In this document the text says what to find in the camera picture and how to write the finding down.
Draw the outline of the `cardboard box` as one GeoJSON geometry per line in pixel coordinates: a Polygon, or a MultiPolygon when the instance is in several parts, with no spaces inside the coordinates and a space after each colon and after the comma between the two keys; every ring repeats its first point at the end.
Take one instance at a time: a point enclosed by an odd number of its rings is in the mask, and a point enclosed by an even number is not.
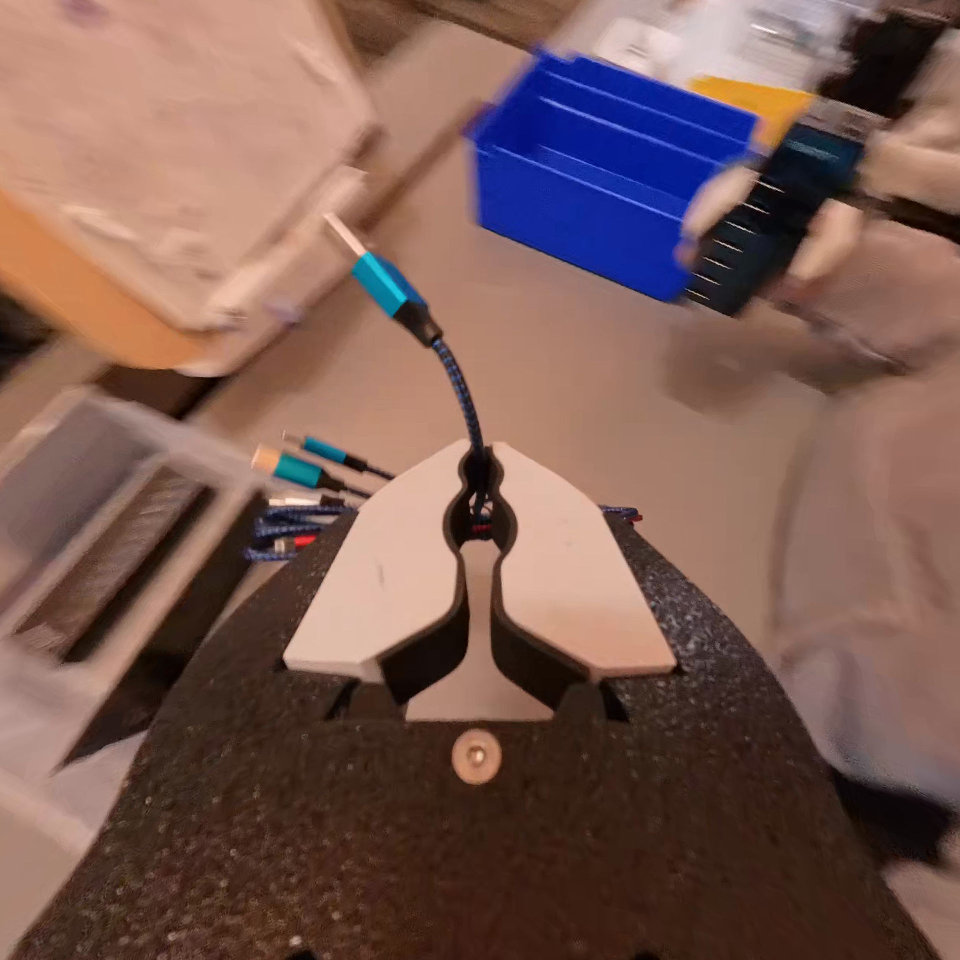
{"type": "Polygon", "coordinates": [[[2,294],[229,375],[345,274],[326,215],[377,129],[334,2],[2,2],[2,294]]]}

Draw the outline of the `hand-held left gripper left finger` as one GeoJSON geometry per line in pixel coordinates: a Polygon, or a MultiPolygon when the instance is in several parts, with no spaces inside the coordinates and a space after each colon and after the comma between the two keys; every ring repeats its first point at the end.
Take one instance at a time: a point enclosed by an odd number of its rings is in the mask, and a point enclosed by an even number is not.
{"type": "Polygon", "coordinates": [[[468,440],[450,443],[360,508],[283,653],[287,669],[380,685],[407,704],[462,663],[470,454],[468,440]]]}

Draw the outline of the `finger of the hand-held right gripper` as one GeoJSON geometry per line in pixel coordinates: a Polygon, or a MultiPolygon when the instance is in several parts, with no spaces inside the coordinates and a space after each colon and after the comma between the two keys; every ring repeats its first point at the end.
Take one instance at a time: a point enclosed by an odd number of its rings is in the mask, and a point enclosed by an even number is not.
{"type": "Polygon", "coordinates": [[[751,193],[759,172],[730,165],[707,180],[690,200],[678,235],[677,259],[693,260],[701,240],[751,193]]]}
{"type": "Polygon", "coordinates": [[[827,200],[813,216],[787,269],[786,281],[812,283],[835,270],[858,244],[865,213],[841,200],[827,200]]]}

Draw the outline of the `yellow box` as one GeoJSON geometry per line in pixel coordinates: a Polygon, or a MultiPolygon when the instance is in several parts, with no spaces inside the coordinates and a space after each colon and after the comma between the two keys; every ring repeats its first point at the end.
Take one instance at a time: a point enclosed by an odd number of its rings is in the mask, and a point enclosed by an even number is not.
{"type": "Polygon", "coordinates": [[[788,87],[746,80],[698,76],[686,88],[709,99],[736,107],[757,117],[752,142],[757,150],[773,151],[791,126],[806,114],[815,94],[788,87]]]}

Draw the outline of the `person's beige clothing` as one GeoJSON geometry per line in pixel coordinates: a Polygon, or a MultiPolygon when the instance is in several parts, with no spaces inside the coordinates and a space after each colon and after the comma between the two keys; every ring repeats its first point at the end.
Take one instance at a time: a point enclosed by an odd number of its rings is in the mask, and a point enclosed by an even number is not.
{"type": "Polygon", "coordinates": [[[867,376],[788,495],[774,673],[832,767],[958,810],[958,246],[869,222],[810,306],[867,376]]]}

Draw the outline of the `clear acrylic organizer box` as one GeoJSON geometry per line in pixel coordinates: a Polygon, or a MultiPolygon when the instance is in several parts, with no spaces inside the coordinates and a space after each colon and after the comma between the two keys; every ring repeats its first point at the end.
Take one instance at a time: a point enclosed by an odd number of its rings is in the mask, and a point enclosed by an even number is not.
{"type": "Polygon", "coordinates": [[[191,424],[67,390],[2,450],[1,765],[40,782],[151,724],[276,491],[191,424]]]}

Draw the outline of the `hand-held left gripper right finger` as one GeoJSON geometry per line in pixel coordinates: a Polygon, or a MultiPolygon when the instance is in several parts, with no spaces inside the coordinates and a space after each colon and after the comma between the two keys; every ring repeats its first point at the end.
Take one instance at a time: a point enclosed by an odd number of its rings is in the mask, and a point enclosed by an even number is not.
{"type": "Polygon", "coordinates": [[[569,481],[497,441],[489,450],[497,669],[551,711],[581,684],[677,666],[606,515],[569,481]]]}

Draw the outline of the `dark usb hub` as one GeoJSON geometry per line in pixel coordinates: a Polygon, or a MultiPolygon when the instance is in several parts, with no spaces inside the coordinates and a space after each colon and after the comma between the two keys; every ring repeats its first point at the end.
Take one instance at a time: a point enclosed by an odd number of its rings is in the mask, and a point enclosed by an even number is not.
{"type": "Polygon", "coordinates": [[[750,194],[703,236],[688,270],[681,301],[737,317],[755,296],[786,276],[810,221],[826,201],[850,202],[858,189],[871,126],[880,117],[841,102],[818,100],[767,156],[750,166],[750,194]]]}

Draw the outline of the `person's right forearm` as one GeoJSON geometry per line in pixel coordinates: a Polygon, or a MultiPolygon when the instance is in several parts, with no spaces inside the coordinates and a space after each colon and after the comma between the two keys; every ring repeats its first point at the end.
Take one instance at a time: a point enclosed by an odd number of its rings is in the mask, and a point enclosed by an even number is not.
{"type": "Polygon", "coordinates": [[[904,111],[870,139],[861,189],[896,222],[959,241],[959,31],[907,88],[904,111]]]}

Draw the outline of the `blue plastic storage bin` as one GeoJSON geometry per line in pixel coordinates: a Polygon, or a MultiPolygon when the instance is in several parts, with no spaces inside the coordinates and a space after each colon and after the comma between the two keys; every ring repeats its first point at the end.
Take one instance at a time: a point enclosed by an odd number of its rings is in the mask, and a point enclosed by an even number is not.
{"type": "Polygon", "coordinates": [[[745,160],[759,117],[584,55],[538,50],[475,123],[482,228],[659,302],[701,186],[745,160]]]}

